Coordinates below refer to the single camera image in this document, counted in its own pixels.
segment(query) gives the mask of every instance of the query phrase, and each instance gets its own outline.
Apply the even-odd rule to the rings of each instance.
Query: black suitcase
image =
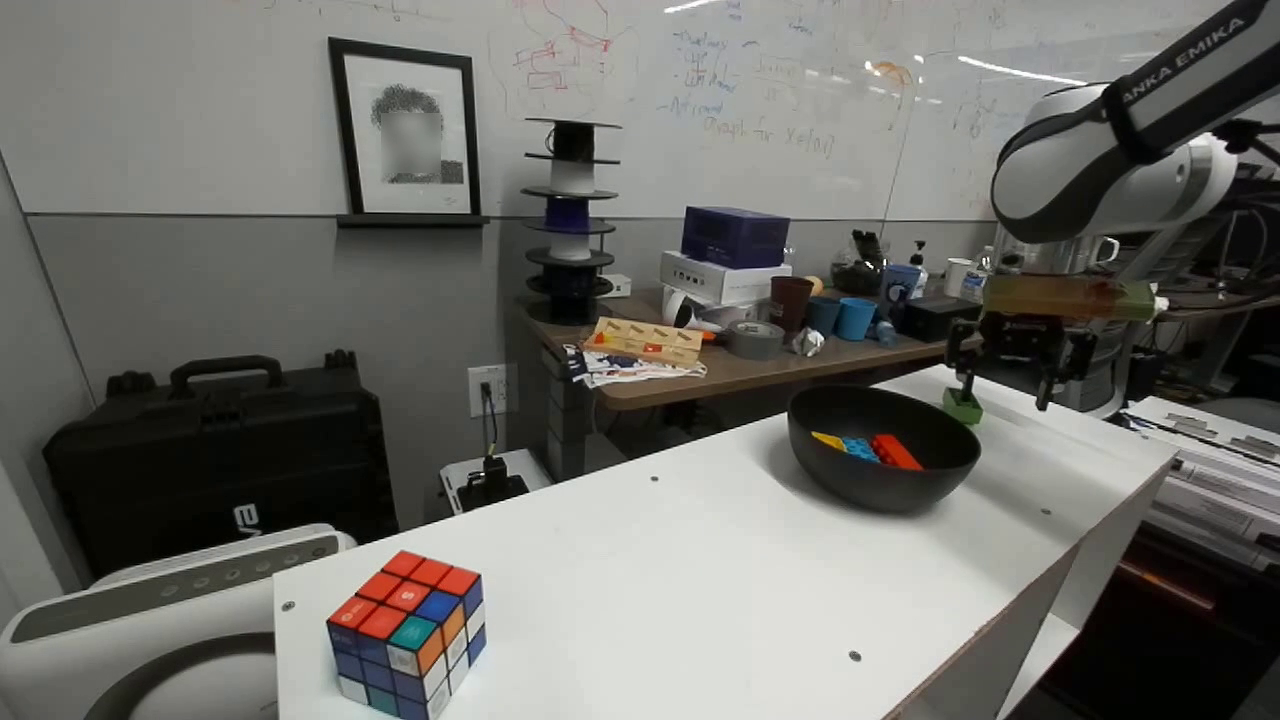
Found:
[[[98,577],[297,526],[396,531],[382,406],[352,352],[307,374],[196,360],[168,387],[114,378],[107,406],[61,428],[44,459]]]

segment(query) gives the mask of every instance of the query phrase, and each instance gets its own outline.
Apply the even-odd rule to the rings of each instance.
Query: colorful cube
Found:
[[[396,554],[333,618],[342,696],[402,720],[435,720],[486,653],[479,577]]]

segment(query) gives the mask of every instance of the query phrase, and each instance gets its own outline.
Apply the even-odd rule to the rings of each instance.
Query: shelf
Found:
[[[337,229],[486,229],[490,218],[342,218]]]
[[[551,255],[549,248],[531,248],[527,259],[551,265],[551,270],[608,270],[614,265],[608,252],[593,252],[587,259],[566,259],[566,255]]]
[[[587,221],[587,232],[549,232],[544,225],[522,225],[522,229],[527,229],[537,236],[551,236],[551,240],[593,240],[593,236],[617,232],[617,225],[608,225],[608,221]]]
[[[593,160],[570,160],[570,157],[551,157],[551,151],[524,151],[527,160],[551,160],[551,165],[624,165],[614,157],[593,157]]]
[[[527,288],[551,302],[597,302],[606,296],[614,285],[601,275],[584,275],[584,279],[566,279],[566,275],[527,275]]]
[[[562,188],[524,188],[524,198],[544,198],[544,201],[617,201],[617,194],[562,194]]]

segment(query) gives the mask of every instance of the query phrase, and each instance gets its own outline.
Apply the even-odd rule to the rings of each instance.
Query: spool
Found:
[[[571,165],[597,160],[597,127],[593,123],[555,123],[551,127],[551,157]]]
[[[551,194],[566,198],[593,198],[597,194],[597,171],[593,165],[551,165]]]
[[[587,265],[597,255],[593,236],[549,236],[549,255],[570,265]]]
[[[549,201],[544,229],[566,232],[566,236],[593,236],[593,205],[587,201]]]

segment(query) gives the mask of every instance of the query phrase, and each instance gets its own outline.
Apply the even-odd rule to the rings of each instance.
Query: black bowl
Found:
[[[789,426],[792,453],[817,485],[848,503],[887,515],[929,514],[979,459],[977,435],[949,412],[881,387],[807,387],[792,401]],[[857,459],[812,442],[812,434],[892,434],[912,447],[926,471],[898,471],[887,465]]]

